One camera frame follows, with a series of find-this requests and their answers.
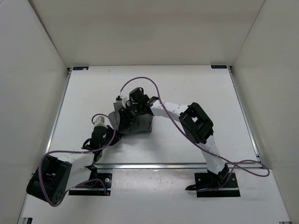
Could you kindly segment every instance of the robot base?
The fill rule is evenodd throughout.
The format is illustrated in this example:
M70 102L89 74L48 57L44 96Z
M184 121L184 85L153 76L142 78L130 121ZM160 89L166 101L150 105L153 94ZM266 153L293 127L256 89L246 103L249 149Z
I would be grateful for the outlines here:
M195 183L202 188L217 188L217 183L211 184L211 176L209 173L195 173ZM232 173L227 184L219 190L200 192L197 190L197 197L240 197L239 186L235 173Z

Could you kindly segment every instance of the gray cloth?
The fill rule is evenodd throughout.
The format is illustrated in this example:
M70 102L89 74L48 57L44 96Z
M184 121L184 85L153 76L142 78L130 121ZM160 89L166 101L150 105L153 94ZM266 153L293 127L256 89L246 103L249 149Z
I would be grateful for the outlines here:
M120 115L118 113L118 110L123 107L121 102L115 102L113 103L114 106L114 112L111 112L108 117L109 119L114 122L117 126L119 126L120 123ZM151 132L152 130L152 121L153 116L149 114L140 115L136 121L131 124L130 127L124 129L120 133L122 134L130 134L130 133L139 133L139 132Z

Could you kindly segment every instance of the black mounting plate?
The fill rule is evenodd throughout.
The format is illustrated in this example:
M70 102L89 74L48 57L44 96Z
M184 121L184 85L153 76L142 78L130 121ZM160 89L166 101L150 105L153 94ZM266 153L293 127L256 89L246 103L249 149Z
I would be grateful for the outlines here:
M195 184L202 186L203 188L211 181L211 175L209 173L195 173ZM210 188L217 188L217 183L211 185ZM196 191L197 197L240 197L239 186L235 173L232 173L227 184L219 190L213 191Z
M106 185L107 189L111 188L112 184L112 174L110 173L98 173L98 179L102 180L104 184ZM109 196L104 195L104 190L101 185L101 183L93 183L91 182L89 185L80 184L76 187L69 190L69 195L81 195L81 196Z

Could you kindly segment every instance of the white wall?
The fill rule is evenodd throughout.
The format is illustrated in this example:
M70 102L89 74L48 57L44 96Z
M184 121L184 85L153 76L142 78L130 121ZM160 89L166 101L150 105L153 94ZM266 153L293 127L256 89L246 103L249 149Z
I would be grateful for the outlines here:
M26 0L0 4L0 223L17 223L67 69Z
M232 65L263 0L30 0L67 66Z
M299 1L267 0L233 72L262 159L299 223Z

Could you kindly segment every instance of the table surface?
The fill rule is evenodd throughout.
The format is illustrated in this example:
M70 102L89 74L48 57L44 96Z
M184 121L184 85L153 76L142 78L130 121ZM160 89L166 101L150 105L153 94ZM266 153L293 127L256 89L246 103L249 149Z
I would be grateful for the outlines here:
M129 79L146 76L159 87L163 100L189 105L197 102L214 123L215 142L222 156L232 160L256 159L228 69L209 65L97 66L73 70L50 151L80 150L93 131L91 117L108 114L120 88ZM123 95L143 87L149 97L156 90L148 80L129 83ZM123 137L103 153L100 163L205 163L167 118L154 117L152 133Z
M265 174L265 170L253 169ZM241 197L197 198L192 169L113 170L111 196L66 196L57 208L28 196L32 224L278 224L290 221L274 175L236 171Z

